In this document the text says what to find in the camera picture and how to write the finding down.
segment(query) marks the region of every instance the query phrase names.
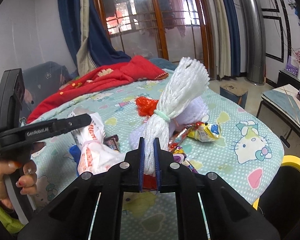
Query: silver screw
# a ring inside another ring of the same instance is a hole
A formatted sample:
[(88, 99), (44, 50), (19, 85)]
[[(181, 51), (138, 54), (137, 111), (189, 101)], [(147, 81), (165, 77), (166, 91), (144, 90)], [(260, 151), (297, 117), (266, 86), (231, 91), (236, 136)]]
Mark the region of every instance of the silver screw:
[(180, 164), (179, 163), (170, 163), (170, 168), (176, 170), (180, 167)]
[(81, 178), (82, 179), (90, 179), (91, 178), (91, 173), (86, 171), (86, 172), (81, 174)]
[(218, 175), (214, 172), (209, 172), (208, 173), (208, 178), (211, 180), (215, 180), (218, 177)]
[(123, 162), (123, 163), (120, 163), (119, 166), (121, 169), (127, 169), (127, 168), (129, 168), (130, 164), (127, 162)]

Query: beige curtain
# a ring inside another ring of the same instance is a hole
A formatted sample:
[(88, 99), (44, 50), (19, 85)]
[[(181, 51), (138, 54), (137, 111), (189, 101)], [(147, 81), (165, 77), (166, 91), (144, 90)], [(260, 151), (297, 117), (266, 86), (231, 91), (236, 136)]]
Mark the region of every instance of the beige curtain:
[(88, 51), (89, 37), (89, 0), (80, 0), (81, 47), (77, 53), (77, 65), (80, 77), (96, 68)]
[(223, 78), (224, 76), (231, 76), (230, 34), (225, 4), (223, 0), (214, 0), (214, 2), (217, 12), (220, 45), (219, 77)]

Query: green sleeve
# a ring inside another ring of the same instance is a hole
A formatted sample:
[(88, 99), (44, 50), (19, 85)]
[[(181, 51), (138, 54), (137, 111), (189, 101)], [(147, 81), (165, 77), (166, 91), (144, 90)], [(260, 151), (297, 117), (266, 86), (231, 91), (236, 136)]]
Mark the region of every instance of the green sleeve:
[(5, 212), (0, 206), (0, 221), (10, 234), (18, 233), (24, 225), (18, 219), (14, 219)]

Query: red blanket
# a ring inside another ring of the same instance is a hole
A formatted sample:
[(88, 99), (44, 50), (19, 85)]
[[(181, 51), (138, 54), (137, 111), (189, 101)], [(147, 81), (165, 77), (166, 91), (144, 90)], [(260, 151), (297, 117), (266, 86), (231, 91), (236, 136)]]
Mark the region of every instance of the red blanket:
[(27, 123), (78, 96), (127, 85), (141, 79), (165, 79), (168, 75), (142, 56), (135, 56), (130, 62), (99, 67), (42, 101), (29, 115)]

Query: human hand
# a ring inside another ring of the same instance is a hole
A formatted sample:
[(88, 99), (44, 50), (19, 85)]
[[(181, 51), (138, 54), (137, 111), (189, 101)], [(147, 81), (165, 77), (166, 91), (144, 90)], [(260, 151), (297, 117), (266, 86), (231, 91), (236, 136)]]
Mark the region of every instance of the human hand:
[[(45, 142), (37, 142), (33, 144), (31, 154), (40, 151), (46, 145)], [(4, 175), (9, 175), (21, 168), (22, 164), (15, 161), (0, 160), (0, 205), (4, 209), (14, 210), (11, 200), (8, 196), (6, 186), (4, 184)], [(34, 161), (29, 161), (23, 166), (24, 175), (17, 182), (17, 187), (22, 187), (22, 195), (33, 195), (37, 193), (37, 166)]]

